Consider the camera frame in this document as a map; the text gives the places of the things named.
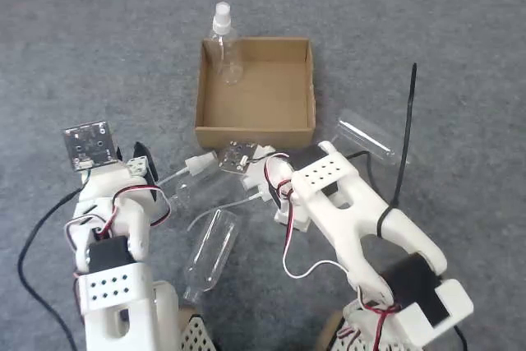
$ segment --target circuit board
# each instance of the circuit board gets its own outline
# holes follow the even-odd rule
[[[230,144],[219,152],[219,167],[224,172],[244,174],[256,148],[256,143],[230,141]]]
[[[73,170],[99,168],[118,161],[106,121],[91,122],[62,131]]]

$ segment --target white wire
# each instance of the white wire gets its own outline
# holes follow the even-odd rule
[[[229,207],[234,207],[234,206],[239,206],[239,205],[242,205],[244,203],[247,203],[249,201],[253,201],[254,199],[257,199],[258,197],[262,196],[263,194],[261,192],[258,192],[258,193],[255,193],[254,195],[252,196],[249,196],[248,198],[246,199],[242,199],[240,201],[233,201],[232,203],[227,203],[226,205],[221,205],[221,206],[217,206],[217,207],[214,207],[213,209],[210,209],[210,210],[207,210],[207,211],[204,211],[202,213],[200,213],[189,225],[188,225],[188,228],[187,228],[187,232],[190,232],[191,229],[194,227],[194,225],[203,217],[207,216],[208,214],[211,214],[217,210],[222,210],[222,209],[228,209]]]
[[[67,224],[64,225],[64,237],[66,238],[67,240],[67,244],[69,245],[69,247],[73,250],[73,251],[76,251],[76,247],[72,244],[72,241],[70,240],[69,237],[71,237],[71,233],[69,233],[69,237],[68,237],[68,230],[69,230],[69,227],[74,225],[74,224],[79,224],[80,222],[82,222],[83,219],[86,219],[86,218],[93,218],[93,219],[97,219],[99,220],[102,225],[101,225],[101,228],[104,227],[104,224],[106,223],[106,220],[104,218],[102,218],[100,215],[97,215],[97,214],[84,214],[84,215],[80,215],[74,219],[72,219],[71,221],[69,221]]]
[[[307,270],[302,275],[293,275],[290,271],[288,271],[288,267],[287,267],[287,253],[288,253],[288,248],[290,247],[290,242],[292,241],[292,239],[293,239],[293,231],[290,232],[290,236],[288,237],[287,243],[285,244],[285,249],[283,251],[283,258],[281,260],[282,263],[283,263],[283,268],[285,270],[285,273],[287,273],[288,277],[291,277],[293,279],[304,279],[310,273],[312,273],[318,266],[327,265],[327,264],[334,265],[334,266],[338,267],[339,269],[341,269],[346,275],[348,274],[347,269],[345,269],[343,266],[341,266],[338,262],[334,262],[334,261],[330,261],[330,260],[326,260],[325,259],[323,261],[316,262],[314,265],[311,266],[311,268],[309,270]]]
[[[124,195],[127,192],[157,191],[164,198],[164,201],[166,202],[166,205],[168,206],[168,213],[166,214],[166,217],[163,219],[162,222],[159,222],[157,225],[161,225],[164,221],[166,221],[168,218],[170,218],[170,215],[172,214],[172,205],[170,204],[170,201],[168,200],[168,198],[164,194],[164,191],[161,188],[155,187],[155,186],[149,186],[149,185],[142,185],[142,184],[141,185],[134,185],[133,187],[136,187],[136,188],[131,188],[131,189],[128,189],[128,190],[126,190],[124,192],[121,192],[121,194],[118,196],[117,200],[115,201],[115,207],[113,208],[113,212],[112,212],[112,216],[111,216],[110,220],[108,222],[106,222],[106,224],[104,225],[103,229],[99,233],[105,233],[105,232],[111,230],[113,222],[115,221],[115,218],[117,217],[117,210],[118,210],[117,203],[118,203],[118,199],[120,199],[122,197],[122,195]]]
[[[167,176],[166,178],[163,178],[161,181],[157,182],[157,187],[160,187],[161,185],[164,185],[166,182],[173,180],[176,177],[179,177],[181,174],[184,174],[186,170],[188,170],[188,168],[182,168],[178,170],[176,173],[170,176]]]

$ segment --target perforated panel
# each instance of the perforated panel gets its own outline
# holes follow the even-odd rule
[[[308,198],[356,169],[339,152],[327,155],[293,174],[293,188]]]
[[[79,277],[83,313],[132,300],[150,298],[150,271],[144,263],[133,263]]]
[[[182,333],[182,351],[216,351],[200,316],[193,316]]]

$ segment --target red wire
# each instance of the red wire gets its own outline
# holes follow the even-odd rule
[[[283,180],[278,184],[278,186],[276,187],[276,192],[278,193],[278,195],[281,193],[281,188],[287,185],[289,182],[290,180]]]
[[[385,319],[389,314],[392,314],[392,312],[388,312],[387,310],[380,314],[380,318],[378,319],[378,325],[376,325],[375,343],[372,346],[372,351],[378,351],[378,347],[380,346],[381,330],[384,326]]]
[[[161,188],[157,187],[156,185],[131,185],[130,187],[124,187],[123,189],[120,189],[119,191],[115,192],[115,195],[113,195],[112,199],[112,215],[109,218],[106,225],[103,227],[103,229],[100,231],[99,235],[101,238],[105,237],[106,233],[111,228],[113,221],[115,220],[115,217],[117,216],[118,208],[115,205],[115,201],[117,200],[119,195],[122,195],[124,192],[128,191],[140,191],[140,190],[147,190],[147,191],[160,191]],[[154,221],[150,226],[156,226],[164,222],[170,215],[170,210],[168,210],[168,213],[163,215],[161,218]]]
[[[358,332],[356,332],[356,333],[354,334],[353,338],[351,339],[351,341],[348,342],[348,344],[347,344],[347,351],[349,351],[349,350],[351,349],[351,345],[353,345],[354,341],[356,341],[356,339],[357,339],[358,337],[360,337],[360,334],[361,334],[361,333],[362,333],[362,332],[358,329]]]
[[[293,224],[294,224],[294,214],[293,214],[293,203],[290,201],[290,197],[293,194],[293,189],[291,188],[290,191],[287,192],[287,195],[285,195],[285,199],[288,201],[288,218],[287,218],[287,233],[285,234],[285,246],[287,247],[288,240],[290,239],[290,235],[293,232]]]
[[[287,158],[286,155],[274,155],[274,156],[270,156],[269,158],[267,158],[267,160],[265,161],[265,164],[263,165],[263,175],[265,176],[265,180],[269,183],[269,185],[271,187],[274,188],[274,186],[272,185],[272,182],[270,182],[270,177],[269,177],[269,169],[267,168],[267,164],[269,163],[269,159],[272,159],[272,158]]]

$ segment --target gray carpet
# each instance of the gray carpet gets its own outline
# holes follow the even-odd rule
[[[199,42],[219,0],[0,0],[0,349],[67,349],[63,333],[21,288],[16,258],[36,220],[79,185],[60,129],[107,119],[124,155],[144,141],[161,175],[200,152],[193,136]],[[418,62],[402,207],[444,250],[448,274],[475,304],[461,326],[471,349],[524,349],[526,308],[526,0],[229,0],[243,35],[311,38],[316,139],[348,107],[399,138],[408,79]],[[393,189],[392,174],[380,174]],[[29,280],[60,311],[84,349],[72,298],[72,254],[62,224],[44,226],[26,263]],[[224,350],[309,349],[332,311],[354,298],[321,267],[289,279],[284,229],[260,201],[237,211],[244,227],[205,319]],[[182,215],[152,231],[155,278],[184,290],[196,235]],[[398,249],[367,240],[385,267]],[[334,257],[314,227],[293,241],[290,265]],[[433,349],[461,349],[448,334]]]

